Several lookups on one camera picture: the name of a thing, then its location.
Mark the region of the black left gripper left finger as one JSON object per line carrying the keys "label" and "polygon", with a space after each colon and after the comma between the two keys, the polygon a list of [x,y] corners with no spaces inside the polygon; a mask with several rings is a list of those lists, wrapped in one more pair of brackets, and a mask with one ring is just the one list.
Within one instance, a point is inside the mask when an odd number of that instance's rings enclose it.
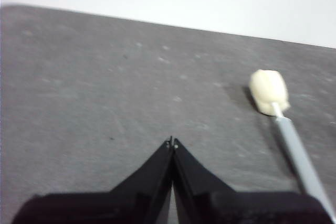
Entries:
{"label": "black left gripper left finger", "polygon": [[22,205],[13,223],[166,223],[173,153],[169,137],[112,190],[35,196]]}

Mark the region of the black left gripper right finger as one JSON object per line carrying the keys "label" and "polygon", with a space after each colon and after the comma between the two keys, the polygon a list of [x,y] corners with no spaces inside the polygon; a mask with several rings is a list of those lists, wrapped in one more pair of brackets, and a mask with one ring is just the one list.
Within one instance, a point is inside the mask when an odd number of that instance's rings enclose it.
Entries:
{"label": "black left gripper right finger", "polygon": [[331,223],[314,197],[292,191],[235,191],[178,140],[173,186],[180,223]]}

